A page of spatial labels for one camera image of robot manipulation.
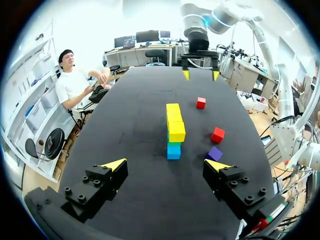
blue block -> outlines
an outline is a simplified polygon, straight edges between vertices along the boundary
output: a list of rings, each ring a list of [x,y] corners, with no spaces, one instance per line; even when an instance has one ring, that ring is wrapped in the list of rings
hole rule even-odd
[[[167,145],[166,158],[168,160],[178,160],[181,156],[181,147],[179,145]]]
[[[215,146],[210,150],[210,152],[206,155],[206,159],[213,160],[218,162],[222,156],[222,152],[216,148]]]

yellow block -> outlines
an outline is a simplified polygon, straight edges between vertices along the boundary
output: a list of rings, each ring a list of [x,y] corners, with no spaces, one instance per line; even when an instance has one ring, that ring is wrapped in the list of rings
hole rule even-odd
[[[182,122],[182,116],[178,103],[168,103],[166,105],[166,124],[169,130],[170,123]]]
[[[219,76],[219,71],[213,71],[213,80],[216,81]]]
[[[219,163],[219,162],[212,161],[212,160],[209,160],[209,159],[205,159],[205,161],[207,161],[208,164],[210,164],[215,170],[217,170],[217,172],[219,172],[220,169],[231,168],[232,167],[232,166],[225,165],[223,163]]]
[[[186,129],[183,121],[170,122],[168,131],[170,143],[182,143],[185,140]]]
[[[120,160],[112,161],[112,162],[109,162],[109,163],[106,163],[106,164],[103,164],[103,165],[98,165],[98,166],[99,167],[110,168],[110,169],[112,169],[112,172],[114,172],[120,166],[120,164],[122,164],[124,161],[127,161],[127,159],[126,158],[122,158]]]
[[[182,70],[182,72],[183,72],[183,74],[184,74],[184,76],[185,76],[186,80],[187,80],[187,81],[189,81],[189,80],[190,80],[190,73],[189,73],[189,70]]]

stacked blocks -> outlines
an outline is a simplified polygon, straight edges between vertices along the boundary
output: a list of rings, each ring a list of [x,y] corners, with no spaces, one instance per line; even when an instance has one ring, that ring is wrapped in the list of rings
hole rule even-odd
[[[222,156],[222,152],[216,148],[215,146],[210,150],[210,152],[206,155],[206,159],[218,162]]]
[[[219,144],[225,137],[225,131],[216,127],[211,135],[211,141]]]
[[[198,101],[196,102],[197,109],[204,109],[206,106],[206,99],[203,97],[198,97]]]
[[[181,156],[181,143],[185,141],[186,130],[178,103],[166,105],[167,159],[178,160]]]

black hair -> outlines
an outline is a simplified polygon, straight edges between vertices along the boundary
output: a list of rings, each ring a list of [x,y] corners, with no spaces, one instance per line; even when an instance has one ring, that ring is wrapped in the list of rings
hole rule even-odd
[[[60,54],[60,56],[59,56],[59,65],[60,65],[60,63],[62,63],[62,58],[64,57],[64,55],[69,54],[69,53],[74,54],[74,52],[71,51],[70,49],[66,49],[66,50],[64,50],[64,51]]]

laptop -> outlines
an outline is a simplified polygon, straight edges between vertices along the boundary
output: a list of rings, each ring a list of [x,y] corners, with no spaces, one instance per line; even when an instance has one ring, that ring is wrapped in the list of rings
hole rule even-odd
[[[123,48],[120,48],[119,50],[132,49],[135,46],[136,46],[136,40],[134,38],[125,39],[123,40]]]

